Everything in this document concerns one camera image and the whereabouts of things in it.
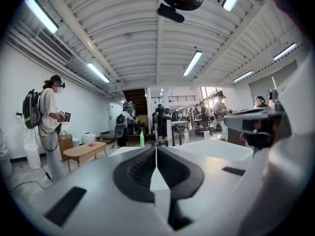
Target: wooden table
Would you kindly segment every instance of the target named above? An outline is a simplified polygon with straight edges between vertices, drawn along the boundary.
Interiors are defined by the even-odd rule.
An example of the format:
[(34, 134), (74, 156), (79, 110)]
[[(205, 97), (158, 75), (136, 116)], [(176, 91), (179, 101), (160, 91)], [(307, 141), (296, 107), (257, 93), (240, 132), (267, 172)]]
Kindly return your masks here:
[(94, 142), (93, 144), (96, 144), (96, 145), (89, 146), (88, 144), (84, 144), (79, 147), (69, 148), (63, 152), (63, 154), (67, 156), (69, 172), (71, 172), (70, 161), (69, 161), (70, 159), (76, 161), (79, 167), (80, 163), (87, 161), (93, 156), (96, 159), (96, 154), (102, 151), (104, 151), (105, 155), (107, 156), (106, 143)]

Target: water bottle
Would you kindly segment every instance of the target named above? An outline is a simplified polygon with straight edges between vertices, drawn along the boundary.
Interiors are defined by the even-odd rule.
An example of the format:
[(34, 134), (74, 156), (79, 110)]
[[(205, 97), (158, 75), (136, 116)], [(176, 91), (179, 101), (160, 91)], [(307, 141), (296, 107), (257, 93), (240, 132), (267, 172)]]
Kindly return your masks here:
[(189, 143), (189, 132), (186, 128), (184, 131), (184, 137), (185, 137), (185, 144)]
[(141, 131), (141, 134), (140, 134), (140, 147), (144, 148), (144, 135), (143, 135), (143, 131)]

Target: floor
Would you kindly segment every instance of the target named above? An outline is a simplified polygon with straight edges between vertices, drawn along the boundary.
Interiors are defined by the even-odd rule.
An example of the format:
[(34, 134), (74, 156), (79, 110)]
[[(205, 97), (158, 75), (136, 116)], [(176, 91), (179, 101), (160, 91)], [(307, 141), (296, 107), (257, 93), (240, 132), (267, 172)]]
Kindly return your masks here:
[[(193, 127), (189, 127), (189, 142), (197, 142), (201, 141), (204, 138), (202, 136), (198, 137), (194, 134)], [(220, 139), (221, 134), (220, 132), (215, 132), (212, 130), (212, 139)], [(184, 134), (182, 134), (182, 143), (184, 143)], [(176, 146), (179, 146), (179, 134), (175, 134), (175, 143)], [(138, 147), (139, 143), (128, 143), (127, 146), (129, 147)], [(107, 145), (107, 155), (111, 155), (118, 149), (117, 142), (111, 143)], [(105, 157), (105, 153), (100, 153), (97, 155), (97, 158)], [(42, 157), (42, 164), (44, 169), (49, 172), (49, 168), (47, 165), (46, 157)], [(78, 169), (77, 163), (73, 160), (70, 161), (71, 170), (72, 172)], [(63, 172), (65, 175), (69, 174), (67, 162), (63, 162)], [(9, 190), (12, 190), (17, 185), (27, 182), (27, 181), (37, 181), (43, 188), (48, 188), (52, 183), (51, 181), (46, 177), (45, 172), (42, 168), (38, 170), (32, 170), (27, 161), (13, 163), (12, 164), (12, 174), (9, 178), (5, 180), (7, 187)], [(42, 191), (42, 188), (39, 186), (39, 184), (35, 182), (25, 183), (19, 187), (17, 187), (15, 190), (12, 191), (12, 195), (19, 195), (22, 199), (24, 199), (27, 203), (31, 204), (34, 199), (36, 199), (37, 195), (40, 194)]]

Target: black cable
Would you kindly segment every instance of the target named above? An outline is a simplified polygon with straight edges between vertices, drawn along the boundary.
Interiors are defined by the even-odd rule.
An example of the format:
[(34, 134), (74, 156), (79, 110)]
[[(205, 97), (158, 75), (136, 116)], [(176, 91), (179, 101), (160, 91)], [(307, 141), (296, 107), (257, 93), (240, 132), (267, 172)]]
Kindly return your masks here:
[(12, 190), (10, 190), (9, 192), (14, 191), (16, 188), (20, 187), (21, 185), (23, 185), (23, 184), (25, 184), (25, 183), (37, 183), (37, 184), (40, 186), (40, 188), (42, 188), (42, 189), (48, 189), (48, 188), (50, 187), (50, 186), (48, 186), (48, 187), (43, 187), (43, 186), (41, 186), (40, 183), (37, 182), (37, 181), (27, 181), (27, 182), (23, 182), (23, 183), (20, 183), (19, 185), (15, 186), (15, 187), (14, 187)]
[(41, 165), (41, 167), (43, 168), (43, 170), (44, 170), (44, 172), (45, 172), (45, 175), (47, 176), (47, 178), (51, 181), (51, 182), (53, 182), (52, 181), (52, 179), (51, 179), (51, 177), (50, 177), (50, 175), (48, 174), (48, 172), (45, 170), (45, 168), (44, 168), (44, 166), (43, 166), (43, 163), (42, 163), (42, 161), (41, 161), (41, 159), (40, 159), (40, 154), (39, 154), (39, 151), (38, 151), (38, 145), (37, 145), (37, 138), (36, 138), (36, 132), (35, 132), (35, 129), (34, 129), (34, 135), (35, 135), (35, 141), (36, 141), (36, 150), (37, 150), (37, 153), (38, 153), (38, 156), (39, 156), (39, 160), (40, 160), (40, 165)]

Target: ceiling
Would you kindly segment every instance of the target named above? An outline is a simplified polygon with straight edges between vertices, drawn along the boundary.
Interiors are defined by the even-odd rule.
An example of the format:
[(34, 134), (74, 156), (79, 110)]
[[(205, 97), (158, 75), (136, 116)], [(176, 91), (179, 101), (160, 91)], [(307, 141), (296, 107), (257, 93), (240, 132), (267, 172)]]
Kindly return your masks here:
[[(182, 24), (157, 15), (162, 0), (38, 1), (58, 24), (56, 40), (72, 57), (63, 66), (115, 97), (123, 97), (124, 89), (156, 85), (232, 86), (249, 70), (254, 77), (258, 71), (278, 69), (273, 56), (292, 42), (299, 47), (304, 43), (272, 0), (238, 0), (231, 12), (222, 8), (223, 0), (204, 0), (198, 10), (181, 12), (186, 19)], [(45, 29), (25, 4), (11, 28), (18, 32), (12, 34), (33, 43)], [(197, 50), (203, 55), (184, 77)], [(89, 70), (89, 62), (111, 82)]]

